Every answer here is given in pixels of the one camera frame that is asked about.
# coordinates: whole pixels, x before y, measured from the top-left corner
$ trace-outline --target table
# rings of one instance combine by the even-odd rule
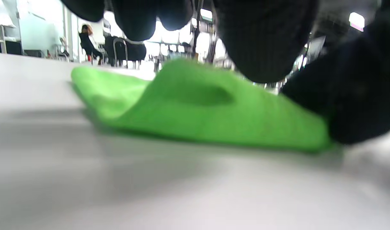
[[[390,229],[390,135],[310,156],[116,134],[76,66],[0,54],[0,230]]]

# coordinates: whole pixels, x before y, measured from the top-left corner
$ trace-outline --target green fabric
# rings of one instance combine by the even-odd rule
[[[310,152],[331,144],[320,117],[209,65],[175,60],[153,81],[89,67],[75,68],[71,78],[89,108],[113,128]]]

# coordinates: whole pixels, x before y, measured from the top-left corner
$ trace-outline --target woman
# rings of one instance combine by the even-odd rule
[[[103,59],[103,54],[99,51],[99,48],[97,47],[96,42],[94,41],[93,38],[93,30],[90,25],[84,24],[81,26],[81,33],[86,33],[90,39],[90,42],[93,44],[93,48],[91,49],[92,54],[94,56],[99,57],[99,65],[101,65],[101,61]]]

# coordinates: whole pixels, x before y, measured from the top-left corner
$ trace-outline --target black chair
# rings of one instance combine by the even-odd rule
[[[132,44],[127,39],[116,36],[106,37],[104,49],[109,57],[111,66],[116,65],[118,61],[141,61],[147,54],[147,48],[144,44],[137,42]]]

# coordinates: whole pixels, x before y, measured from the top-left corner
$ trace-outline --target white wall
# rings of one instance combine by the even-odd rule
[[[63,4],[60,0],[17,0],[20,36],[24,50],[54,53],[64,36]]]
[[[19,32],[19,20],[17,18],[16,12],[17,12],[17,0],[2,0],[4,3],[7,13],[9,17],[12,20],[12,23],[16,28],[9,28],[5,27],[5,36],[7,37],[14,37],[14,38],[20,38],[20,32]]]

